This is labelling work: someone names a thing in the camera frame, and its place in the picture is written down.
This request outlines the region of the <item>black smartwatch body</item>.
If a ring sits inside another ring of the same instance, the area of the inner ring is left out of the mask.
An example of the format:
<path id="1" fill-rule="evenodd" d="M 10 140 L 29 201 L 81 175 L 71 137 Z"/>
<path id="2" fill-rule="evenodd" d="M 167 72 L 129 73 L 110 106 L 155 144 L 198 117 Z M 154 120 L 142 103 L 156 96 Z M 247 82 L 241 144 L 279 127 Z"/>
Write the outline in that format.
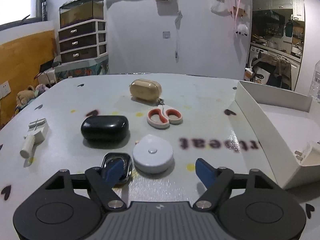
<path id="1" fill-rule="evenodd" d="M 108 153 L 101 165 L 101 177 L 109 187 L 121 186 L 131 179 L 132 159 L 127 153 Z"/>

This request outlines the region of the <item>white round tape measure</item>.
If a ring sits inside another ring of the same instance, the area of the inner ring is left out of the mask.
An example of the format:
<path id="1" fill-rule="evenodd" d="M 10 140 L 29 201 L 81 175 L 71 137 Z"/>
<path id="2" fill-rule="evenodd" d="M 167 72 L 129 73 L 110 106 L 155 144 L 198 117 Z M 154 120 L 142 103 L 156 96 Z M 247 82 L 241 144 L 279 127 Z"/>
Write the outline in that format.
<path id="1" fill-rule="evenodd" d="M 171 143 L 150 134 L 135 145 L 132 156 L 135 167 L 149 174 L 162 173 L 174 162 Z"/>

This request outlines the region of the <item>black glossy earbuds case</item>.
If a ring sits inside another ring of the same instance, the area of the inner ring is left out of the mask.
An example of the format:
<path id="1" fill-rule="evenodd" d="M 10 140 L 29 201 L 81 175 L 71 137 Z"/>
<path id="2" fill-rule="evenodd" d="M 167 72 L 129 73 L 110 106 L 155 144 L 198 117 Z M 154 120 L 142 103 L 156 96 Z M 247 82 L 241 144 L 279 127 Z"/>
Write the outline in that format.
<path id="1" fill-rule="evenodd" d="M 90 141 L 122 141 L 129 132 L 129 121 L 122 115 L 95 115 L 81 125 L 81 134 Z"/>

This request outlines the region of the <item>orange white small scissors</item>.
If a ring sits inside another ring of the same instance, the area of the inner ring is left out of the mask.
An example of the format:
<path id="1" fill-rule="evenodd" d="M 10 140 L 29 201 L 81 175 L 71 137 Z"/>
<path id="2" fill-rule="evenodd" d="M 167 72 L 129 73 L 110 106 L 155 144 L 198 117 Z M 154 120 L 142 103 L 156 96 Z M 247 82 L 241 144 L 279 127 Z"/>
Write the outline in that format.
<path id="1" fill-rule="evenodd" d="M 154 128 L 167 129 L 170 125 L 180 125 L 183 122 L 183 115 L 159 98 L 157 107 L 148 111 L 146 119 L 148 124 Z"/>

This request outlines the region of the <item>white watch band tool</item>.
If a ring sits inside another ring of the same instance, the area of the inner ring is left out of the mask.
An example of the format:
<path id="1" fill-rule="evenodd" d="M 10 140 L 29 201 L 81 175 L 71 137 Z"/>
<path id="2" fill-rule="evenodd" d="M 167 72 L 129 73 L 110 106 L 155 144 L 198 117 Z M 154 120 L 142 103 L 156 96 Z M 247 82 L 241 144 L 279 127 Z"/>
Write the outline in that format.
<path id="1" fill-rule="evenodd" d="M 31 157 L 35 145 L 42 143 L 48 133 L 49 125 L 46 118 L 37 119 L 28 125 L 27 135 L 24 137 L 24 143 L 20 150 L 20 155 L 24 159 Z"/>

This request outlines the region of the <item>gold earbuds case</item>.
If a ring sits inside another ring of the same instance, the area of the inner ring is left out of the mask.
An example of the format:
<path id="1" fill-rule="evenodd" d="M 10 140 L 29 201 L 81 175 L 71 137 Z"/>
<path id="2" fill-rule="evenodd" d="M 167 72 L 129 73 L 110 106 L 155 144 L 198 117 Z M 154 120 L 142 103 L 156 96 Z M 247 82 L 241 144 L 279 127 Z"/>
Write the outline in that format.
<path id="1" fill-rule="evenodd" d="M 155 102 L 162 94 L 161 85 L 152 80 L 136 79 L 129 85 L 130 93 L 134 98 Z"/>

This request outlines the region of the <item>white shallow cardboard tray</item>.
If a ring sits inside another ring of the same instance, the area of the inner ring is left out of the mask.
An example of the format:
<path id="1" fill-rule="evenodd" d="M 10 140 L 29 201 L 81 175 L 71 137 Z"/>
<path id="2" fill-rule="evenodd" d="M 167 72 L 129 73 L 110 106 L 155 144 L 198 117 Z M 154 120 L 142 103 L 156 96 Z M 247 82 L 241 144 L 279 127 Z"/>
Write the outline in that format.
<path id="1" fill-rule="evenodd" d="M 319 142 L 319 102 L 272 86 L 239 81 L 235 101 L 260 142 L 278 185 L 319 181 L 319 166 L 302 166 L 295 151 Z"/>

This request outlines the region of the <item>small white charger plug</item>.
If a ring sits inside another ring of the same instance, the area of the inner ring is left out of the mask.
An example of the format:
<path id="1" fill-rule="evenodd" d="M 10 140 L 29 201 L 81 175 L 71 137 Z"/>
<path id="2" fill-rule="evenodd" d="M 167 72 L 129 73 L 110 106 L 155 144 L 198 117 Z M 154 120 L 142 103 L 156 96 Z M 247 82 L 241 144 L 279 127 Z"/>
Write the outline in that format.
<path id="1" fill-rule="evenodd" d="M 302 166 L 319 166 L 320 162 L 320 144 L 310 141 L 302 151 L 295 151 L 295 157 Z"/>

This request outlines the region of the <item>white cartoon tote bag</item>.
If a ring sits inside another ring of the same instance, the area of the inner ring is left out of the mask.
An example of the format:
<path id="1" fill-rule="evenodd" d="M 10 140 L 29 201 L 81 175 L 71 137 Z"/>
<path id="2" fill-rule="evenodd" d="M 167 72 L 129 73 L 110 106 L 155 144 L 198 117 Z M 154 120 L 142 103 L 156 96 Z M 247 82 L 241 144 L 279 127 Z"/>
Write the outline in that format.
<path id="1" fill-rule="evenodd" d="M 270 73 L 257 66 L 254 66 L 252 70 L 253 70 L 253 74 L 252 74 L 252 77 L 250 78 L 250 81 L 253 83 L 261 84 L 261 85 L 266 85 L 269 80 Z"/>

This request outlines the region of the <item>brown teddy bear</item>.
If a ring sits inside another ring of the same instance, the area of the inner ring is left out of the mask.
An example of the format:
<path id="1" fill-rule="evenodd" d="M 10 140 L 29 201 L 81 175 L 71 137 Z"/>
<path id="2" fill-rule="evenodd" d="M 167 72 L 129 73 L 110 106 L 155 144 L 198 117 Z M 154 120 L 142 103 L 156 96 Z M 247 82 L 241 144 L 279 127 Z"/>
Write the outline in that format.
<path id="1" fill-rule="evenodd" d="M 17 93 L 16 103 L 18 106 L 25 106 L 32 99 L 35 99 L 35 92 L 33 86 L 28 86 L 27 89 Z"/>

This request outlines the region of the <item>chair with brown jacket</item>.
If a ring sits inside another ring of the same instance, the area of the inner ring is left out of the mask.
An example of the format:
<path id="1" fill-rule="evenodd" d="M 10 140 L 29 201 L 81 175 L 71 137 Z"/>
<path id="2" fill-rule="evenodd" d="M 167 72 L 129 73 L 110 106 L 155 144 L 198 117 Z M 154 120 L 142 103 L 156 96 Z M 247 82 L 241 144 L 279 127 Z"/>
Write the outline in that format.
<path id="1" fill-rule="evenodd" d="M 252 62 L 252 68 L 254 66 L 260 67 L 270 73 L 266 85 L 292 90 L 291 63 L 289 61 L 260 53 L 258 59 Z"/>

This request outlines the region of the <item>clear plastic water bottle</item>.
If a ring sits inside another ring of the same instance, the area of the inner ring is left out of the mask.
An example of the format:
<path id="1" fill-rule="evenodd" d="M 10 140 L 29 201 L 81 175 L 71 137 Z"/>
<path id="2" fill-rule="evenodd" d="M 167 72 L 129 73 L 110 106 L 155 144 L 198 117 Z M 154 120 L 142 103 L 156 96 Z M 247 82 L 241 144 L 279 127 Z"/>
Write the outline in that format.
<path id="1" fill-rule="evenodd" d="M 308 96 L 318 102 L 320 101 L 320 61 L 318 61 L 315 65 L 315 71 L 313 73 Z"/>

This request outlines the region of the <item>white drawer cabinet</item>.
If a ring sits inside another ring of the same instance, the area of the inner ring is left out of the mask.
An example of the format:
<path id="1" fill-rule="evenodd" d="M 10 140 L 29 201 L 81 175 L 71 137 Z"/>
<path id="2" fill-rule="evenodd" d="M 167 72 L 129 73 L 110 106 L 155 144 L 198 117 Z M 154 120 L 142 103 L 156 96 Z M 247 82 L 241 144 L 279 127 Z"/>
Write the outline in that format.
<path id="1" fill-rule="evenodd" d="M 107 55 L 107 25 L 87 20 L 58 31 L 62 63 L 96 59 Z"/>

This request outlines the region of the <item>white sheep plush hanging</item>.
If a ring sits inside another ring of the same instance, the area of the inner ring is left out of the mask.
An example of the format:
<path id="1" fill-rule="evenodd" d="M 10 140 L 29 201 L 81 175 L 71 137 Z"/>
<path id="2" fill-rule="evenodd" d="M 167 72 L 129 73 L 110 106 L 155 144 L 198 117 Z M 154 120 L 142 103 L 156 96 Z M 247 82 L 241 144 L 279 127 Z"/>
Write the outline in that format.
<path id="1" fill-rule="evenodd" d="M 235 30 L 235 33 L 237 35 L 248 36 L 249 35 L 248 26 L 243 23 L 239 24 Z"/>

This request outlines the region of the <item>white wall power socket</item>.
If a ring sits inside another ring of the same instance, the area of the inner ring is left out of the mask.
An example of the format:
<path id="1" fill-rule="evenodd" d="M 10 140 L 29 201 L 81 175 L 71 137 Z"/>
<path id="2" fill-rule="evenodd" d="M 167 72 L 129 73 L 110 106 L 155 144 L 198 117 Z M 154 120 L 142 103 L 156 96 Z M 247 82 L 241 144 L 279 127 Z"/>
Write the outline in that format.
<path id="1" fill-rule="evenodd" d="M 5 81 L 0 85 L 0 99 L 6 97 L 11 93 L 11 88 L 8 81 Z"/>

